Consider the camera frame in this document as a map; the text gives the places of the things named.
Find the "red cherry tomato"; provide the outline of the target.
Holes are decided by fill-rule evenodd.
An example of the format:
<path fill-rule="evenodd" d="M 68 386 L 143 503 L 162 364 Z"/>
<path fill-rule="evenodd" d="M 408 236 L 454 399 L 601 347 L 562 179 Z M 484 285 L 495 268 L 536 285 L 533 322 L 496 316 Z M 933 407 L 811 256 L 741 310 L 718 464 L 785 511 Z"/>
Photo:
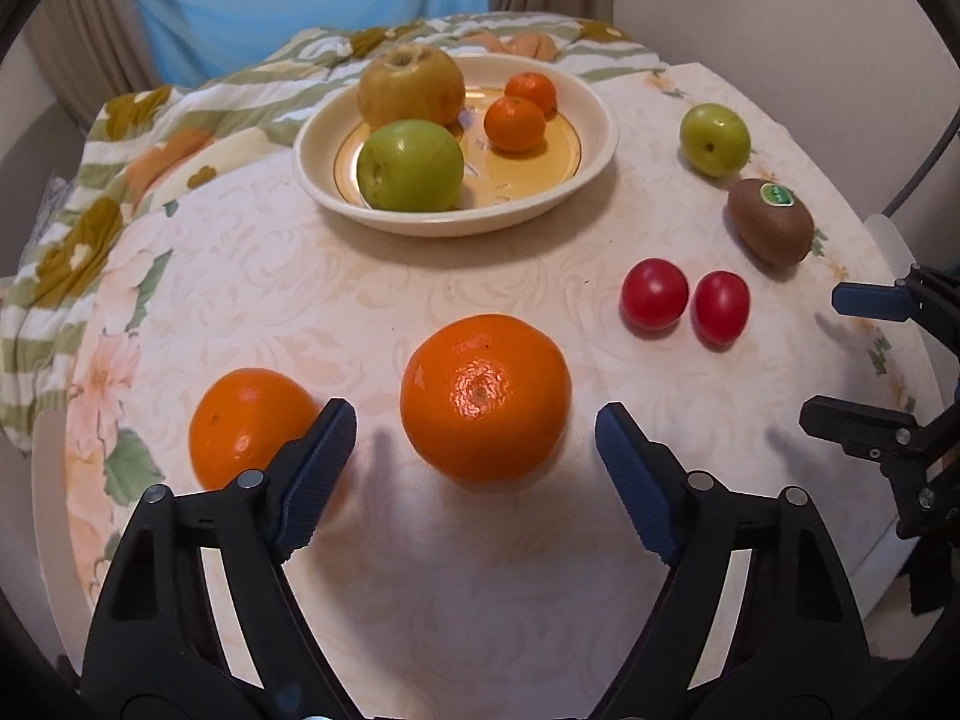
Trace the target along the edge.
<path fill-rule="evenodd" d="M 644 259 L 623 278 L 620 310 L 633 327 L 662 332 L 679 321 L 688 296 L 688 281 L 678 266 L 664 259 Z"/>
<path fill-rule="evenodd" d="M 726 348 L 742 335 L 750 314 L 750 291 L 732 271 L 704 275 L 693 296 L 693 327 L 704 343 Z"/>

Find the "beige curtain left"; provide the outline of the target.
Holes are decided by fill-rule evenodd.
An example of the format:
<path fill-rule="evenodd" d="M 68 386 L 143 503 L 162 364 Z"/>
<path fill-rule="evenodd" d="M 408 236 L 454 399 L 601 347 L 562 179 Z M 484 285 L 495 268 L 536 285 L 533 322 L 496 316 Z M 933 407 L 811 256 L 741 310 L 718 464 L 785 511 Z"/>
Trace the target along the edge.
<path fill-rule="evenodd" d="M 135 0 L 41 0 L 26 44 L 55 99 L 83 128 L 112 99 L 161 84 Z"/>

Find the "small mandarin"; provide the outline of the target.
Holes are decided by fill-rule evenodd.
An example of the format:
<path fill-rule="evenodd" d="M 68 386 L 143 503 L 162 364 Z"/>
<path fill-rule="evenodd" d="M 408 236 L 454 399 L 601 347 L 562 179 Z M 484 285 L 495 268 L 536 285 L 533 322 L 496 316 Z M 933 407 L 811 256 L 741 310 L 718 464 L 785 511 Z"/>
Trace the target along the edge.
<path fill-rule="evenodd" d="M 485 110 L 483 130 L 493 148 L 524 153 L 545 137 L 545 115 L 537 104 L 516 96 L 501 96 Z"/>
<path fill-rule="evenodd" d="M 523 71 L 512 75 L 505 84 L 505 94 L 534 103 L 545 117 L 550 117 L 556 110 L 558 96 L 555 85 L 547 75 L 537 71 Z"/>

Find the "brown kiwi with sticker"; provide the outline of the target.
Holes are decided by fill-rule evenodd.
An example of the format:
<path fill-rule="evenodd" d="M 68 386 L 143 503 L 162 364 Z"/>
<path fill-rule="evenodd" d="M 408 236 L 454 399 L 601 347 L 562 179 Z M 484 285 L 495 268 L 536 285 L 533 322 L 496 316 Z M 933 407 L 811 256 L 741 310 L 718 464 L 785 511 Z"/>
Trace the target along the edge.
<path fill-rule="evenodd" d="M 815 223 L 786 185 L 742 179 L 727 190 L 727 216 L 752 254 L 773 268 L 799 265 L 811 252 Z"/>

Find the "cream plate with cartoon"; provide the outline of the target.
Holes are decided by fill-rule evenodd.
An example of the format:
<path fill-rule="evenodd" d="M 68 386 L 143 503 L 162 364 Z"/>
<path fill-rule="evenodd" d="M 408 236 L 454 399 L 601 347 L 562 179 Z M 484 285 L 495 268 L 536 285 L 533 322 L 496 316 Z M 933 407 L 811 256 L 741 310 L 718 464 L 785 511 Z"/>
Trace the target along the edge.
<path fill-rule="evenodd" d="M 443 213 L 374 210 L 356 180 L 356 161 L 370 135 L 354 86 L 325 98 L 293 146 L 299 185 L 320 208 L 377 231 L 409 238 L 462 238 L 500 231 L 543 215 L 594 181 L 613 160 L 619 126 L 612 109 L 586 82 L 544 62 L 503 54 L 462 54 L 466 109 L 454 133 L 466 160 L 460 199 Z M 558 110 L 544 143 L 527 154 L 494 151 L 483 114 L 511 76 L 537 71 L 555 86 Z"/>

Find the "floral cream tablecloth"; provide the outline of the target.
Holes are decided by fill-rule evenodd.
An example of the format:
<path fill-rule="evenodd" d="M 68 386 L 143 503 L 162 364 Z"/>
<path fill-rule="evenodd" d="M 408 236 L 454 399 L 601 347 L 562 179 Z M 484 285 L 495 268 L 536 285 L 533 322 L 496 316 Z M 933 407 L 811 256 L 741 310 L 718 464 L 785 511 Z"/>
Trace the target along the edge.
<path fill-rule="evenodd" d="M 129 226 L 94 300 L 68 418 L 67 511 L 76 572 L 94 598 L 110 545 L 151 483 L 197 486 L 187 427 L 226 372 L 283 372 L 343 397 L 358 439 L 308 548 L 286 575 L 363 712 L 407 718 L 555 718 L 589 712 L 625 660 L 665 569 L 641 546 L 597 458 L 597 411 L 619 401 L 685 465 L 727 488 L 807 489 L 850 574 L 877 603 L 907 557 L 885 478 L 807 437 L 814 395 L 937 415 L 923 340 L 904 323 L 835 314 L 841 280 L 890 270 L 859 216 L 765 110 L 706 68 L 601 84 L 619 119 L 612 166 L 555 210 L 473 238 L 401 238 L 320 210 L 288 153 L 241 167 Z M 729 107 L 750 160 L 711 179 L 680 149 L 688 109 Z M 742 179 L 786 185 L 811 212 L 811 252 L 757 259 L 727 216 Z M 625 320 L 630 268 L 664 259 L 690 296 L 679 321 Z M 693 327 L 704 275 L 747 283 L 726 348 Z M 512 486 L 464 486 L 416 455 L 398 412 L 410 355 L 478 314 L 519 317 L 562 348 L 573 380 L 563 445 Z"/>

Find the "grey sofa backrest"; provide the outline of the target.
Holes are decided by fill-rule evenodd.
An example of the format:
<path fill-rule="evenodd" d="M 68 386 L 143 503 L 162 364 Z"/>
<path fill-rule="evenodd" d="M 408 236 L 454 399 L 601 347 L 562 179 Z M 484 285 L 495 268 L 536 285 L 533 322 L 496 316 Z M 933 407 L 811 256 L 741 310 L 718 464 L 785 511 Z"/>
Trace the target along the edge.
<path fill-rule="evenodd" d="M 75 177 L 83 143 L 82 129 L 59 103 L 53 103 L 3 154 L 3 277 L 13 277 L 39 239 L 50 197 Z"/>

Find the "striped floral green quilt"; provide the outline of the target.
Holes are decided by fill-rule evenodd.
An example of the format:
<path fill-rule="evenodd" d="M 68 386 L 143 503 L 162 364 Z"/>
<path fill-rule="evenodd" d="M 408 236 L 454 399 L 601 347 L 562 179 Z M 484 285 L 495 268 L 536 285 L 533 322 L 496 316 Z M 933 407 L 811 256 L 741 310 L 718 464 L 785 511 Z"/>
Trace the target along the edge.
<path fill-rule="evenodd" d="M 23 255 L 2 307 L 2 433 L 31 454 L 32 429 L 65 405 L 89 294 L 122 229 L 206 177 L 288 148 L 327 96 L 402 44 L 449 55 L 540 60 L 588 83 L 661 73 L 664 60 L 604 21 L 505 11 L 361 31 L 309 28 L 265 59 L 196 88 L 110 99 L 94 119 L 64 206 Z"/>

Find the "large orange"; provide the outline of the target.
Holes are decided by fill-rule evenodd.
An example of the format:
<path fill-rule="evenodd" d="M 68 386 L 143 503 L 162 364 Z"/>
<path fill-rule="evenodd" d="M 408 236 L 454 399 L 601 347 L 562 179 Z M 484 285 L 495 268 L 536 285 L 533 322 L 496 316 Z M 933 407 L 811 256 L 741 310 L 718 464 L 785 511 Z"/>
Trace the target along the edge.
<path fill-rule="evenodd" d="M 189 426 L 194 475 L 207 491 L 245 470 L 265 470 L 280 447 L 308 431 L 320 406 L 280 372 L 241 367 L 206 390 Z"/>
<path fill-rule="evenodd" d="M 571 408 L 562 350 L 505 314 L 449 323 L 415 349 L 398 409 L 405 436 L 460 483 L 512 483 L 555 454 Z"/>

